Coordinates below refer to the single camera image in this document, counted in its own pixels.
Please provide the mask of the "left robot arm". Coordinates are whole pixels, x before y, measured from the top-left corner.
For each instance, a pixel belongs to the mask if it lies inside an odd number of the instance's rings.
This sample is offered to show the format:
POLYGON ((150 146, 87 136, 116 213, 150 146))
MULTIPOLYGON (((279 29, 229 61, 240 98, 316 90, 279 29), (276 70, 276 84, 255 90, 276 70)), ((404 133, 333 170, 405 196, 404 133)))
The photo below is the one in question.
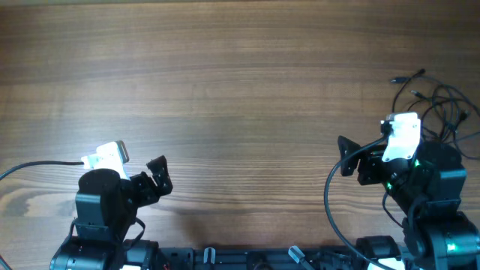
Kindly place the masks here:
POLYGON ((51 270, 167 269, 169 263, 156 241, 143 240, 144 232, 127 240, 129 228, 146 225, 138 209, 170 194, 173 184, 162 155, 146 164, 146 172, 123 179, 113 169, 93 169, 79 179, 77 218, 53 256, 51 270))

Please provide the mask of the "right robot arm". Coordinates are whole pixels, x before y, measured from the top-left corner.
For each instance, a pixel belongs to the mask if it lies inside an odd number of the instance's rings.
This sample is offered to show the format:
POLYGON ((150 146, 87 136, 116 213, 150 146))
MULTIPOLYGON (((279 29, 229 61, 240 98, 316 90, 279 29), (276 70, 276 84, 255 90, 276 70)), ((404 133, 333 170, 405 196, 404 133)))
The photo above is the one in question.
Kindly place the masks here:
POLYGON ((421 269, 478 269, 479 230, 459 211, 467 178, 450 145, 419 143, 410 159, 384 161, 385 145, 369 149, 339 136, 342 176, 358 173, 361 185, 381 184, 406 215, 403 241, 421 269))

